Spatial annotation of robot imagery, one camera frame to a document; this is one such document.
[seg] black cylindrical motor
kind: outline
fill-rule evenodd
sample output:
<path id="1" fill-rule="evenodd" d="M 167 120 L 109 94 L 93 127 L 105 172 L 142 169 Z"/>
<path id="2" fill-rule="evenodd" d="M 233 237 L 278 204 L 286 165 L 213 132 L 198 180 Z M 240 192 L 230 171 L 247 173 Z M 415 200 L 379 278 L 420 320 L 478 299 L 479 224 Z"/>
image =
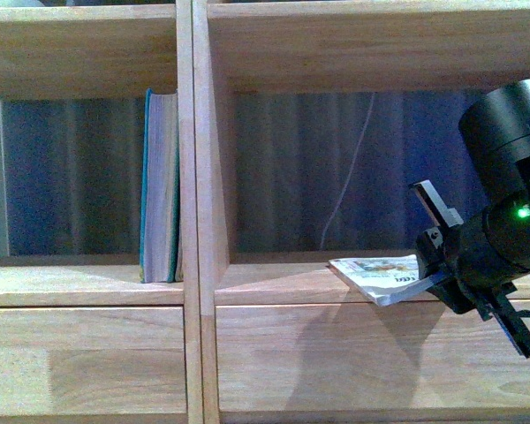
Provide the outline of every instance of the black cylindrical motor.
<path id="1" fill-rule="evenodd" d="M 530 79 L 499 88 L 459 122 L 491 206 L 444 240 L 446 263 L 473 287 L 530 273 Z"/>

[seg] wooden panel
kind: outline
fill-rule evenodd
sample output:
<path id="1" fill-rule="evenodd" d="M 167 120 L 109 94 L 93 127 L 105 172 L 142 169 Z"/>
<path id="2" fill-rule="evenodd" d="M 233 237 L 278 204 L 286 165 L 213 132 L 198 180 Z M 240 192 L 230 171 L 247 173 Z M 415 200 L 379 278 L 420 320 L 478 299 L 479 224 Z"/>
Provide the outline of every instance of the wooden panel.
<path id="1" fill-rule="evenodd" d="M 213 54 L 206 1 L 193 2 L 193 63 L 196 139 L 197 220 L 201 282 L 204 422 L 217 424 L 218 387 L 214 291 L 230 264 L 235 217 L 232 93 L 223 64 Z"/>
<path id="2" fill-rule="evenodd" d="M 216 317 L 220 408 L 231 419 L 530 417 L 530 360 L 476 313 L 409 302 L 218 307 Z"/>
<path id="3" fill-rule="evenodd" d="M 404 255 L 405 251 L 300 252 L 244 254 L 228 267 L 216 289 L 217 305 L 277 305 L 367 302 L 359 289 L 328 268 L 328 260 L 344 257 Z M 530 276 L 515 280 L 513 299 L 530 299 Z M 424 292 L 413 300 L 436 300 Z"/>
<path id="4" fill-rule="evenodd" d="M 198 272 L 196 162 L 194 153 L 193 7 L 177 0 L 178 132 L 180 138 L 180 218 L 185 279 L 185 355 L 188 421 L 204 421 L 201 308 Z"/>
<path id="5" fill-rule="evenodd" d="M 69 415 L 35 417 L 0 417 L 0 424 L 185 424 L 184 415 Z"/>
<path id="6" fill-rule="evenodd" d="M 0 9 L 0 98 L 170 92 L 176 61 L 174 4 Z"/>
<path id="7" fill-rule="evenodd" d="M 493 87 L 530 78 L 530 1 L 210 4 L 241 92 Z"/>
<path id="8" fill-rule="evenodd" d="M 182 303 L 182 283 L 142 284 L 139 265 L 0 268 L 0 307 Z"/>
<path id="9" fill-rule="evenodd" d="M 0 416 L 186 414 L 180 307 L 0 310 Z"/>

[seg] curtain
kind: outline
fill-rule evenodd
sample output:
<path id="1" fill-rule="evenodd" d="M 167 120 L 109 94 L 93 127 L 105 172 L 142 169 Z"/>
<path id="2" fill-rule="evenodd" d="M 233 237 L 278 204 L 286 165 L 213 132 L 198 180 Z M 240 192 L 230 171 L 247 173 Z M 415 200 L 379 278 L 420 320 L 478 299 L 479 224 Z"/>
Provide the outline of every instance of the curtain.
<path id="1" fill-rule="evenodd" d="M 10 254 L 136 254 L 144 100 L 4 102 Z"/>
<path id="2" fill-rule="evenodd" d="M 487 199 L 458 133 L 477 92 L 377 93 L 327 249 L 413 247 L 433 226 L 410 183 L 430 179 L 467 219 Z M 238 250 L 319 250 L 371 94 L 240 95 Z"/>

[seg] green led light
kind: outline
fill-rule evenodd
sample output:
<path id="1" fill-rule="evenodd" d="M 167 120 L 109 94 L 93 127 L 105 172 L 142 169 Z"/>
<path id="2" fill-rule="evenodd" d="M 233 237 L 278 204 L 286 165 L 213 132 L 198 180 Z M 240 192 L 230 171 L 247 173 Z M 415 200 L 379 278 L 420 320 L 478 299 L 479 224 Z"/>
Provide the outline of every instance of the green led light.
<path id="1" fill-rule="evenodd" d="M 523 206 L 517 211 L 519 218 L 528 218 L 530 216 L 530 207 L 528 205 Z"/>

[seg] small booklet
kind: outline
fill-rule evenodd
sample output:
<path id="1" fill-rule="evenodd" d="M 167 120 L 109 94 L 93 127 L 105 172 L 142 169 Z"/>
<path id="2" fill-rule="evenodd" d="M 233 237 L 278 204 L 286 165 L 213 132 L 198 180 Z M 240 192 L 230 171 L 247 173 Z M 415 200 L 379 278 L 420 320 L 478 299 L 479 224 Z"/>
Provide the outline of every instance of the small booklet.
<path id="1" fill-rule="evenodd" d="M 336 275 L 355 284 L 379 307 L 409 299 L 435 283 L 418 279 L 416 255 L 397 258 L 345 258 L 329 261 Z"/>

